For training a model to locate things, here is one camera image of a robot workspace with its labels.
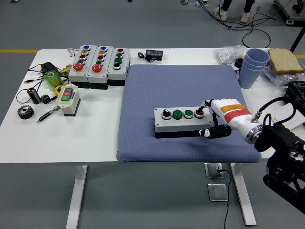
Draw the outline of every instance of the metal gear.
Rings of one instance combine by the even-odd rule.
[[[34,110],[31,106],[25,105],[18,109],[17,114],[22,119],[29,119],[33,116]]]
[[[49,102],[51,102],[51,99],[47,94],[45,94],[41,97],[41,101],[43,102],[43,104],[48,104]]]

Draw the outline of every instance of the yellow tape roll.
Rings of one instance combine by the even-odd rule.
[[[55,88],[54,92],[55,92],[56,97],[58,97],[59,93],[61,92],[61,87],[64,86],[64,85],[68,85],[68,84],[67,84],[67,83],[64,83],[63,85],[58,85],[58,86]]]

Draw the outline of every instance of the blue cushion mat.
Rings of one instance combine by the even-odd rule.
[[[237,130],[219,139],[154,137],[154,108],[199,107],[204,100],[219,98],[235,98],[245,105],[231,66],[132,65],[122,100],[117,159],[258,163],[261,154]]]

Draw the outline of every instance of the stacked cups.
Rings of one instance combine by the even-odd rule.
[[[249,49],[244,57],[238,78],[240,87],[245,89],[250,88],[265,68],[269,59],[269,54],[265,51]]]

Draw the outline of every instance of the table leg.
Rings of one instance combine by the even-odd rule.
[[[245,165],[246,163],[230,163],[240,207],[243,212],[244,223],[246,226],[255,226],[256,221],[254,213],[247,192],[246,184],[244,183],[243,173],[241,171]]]
[[[73,166],[71,167],[71,170],[75,175],[75,183],[71,198],[66,229],[77,229],[78,219],[81,211],[82,193],[84,190],[85,179],[87,174],[87,166]]]

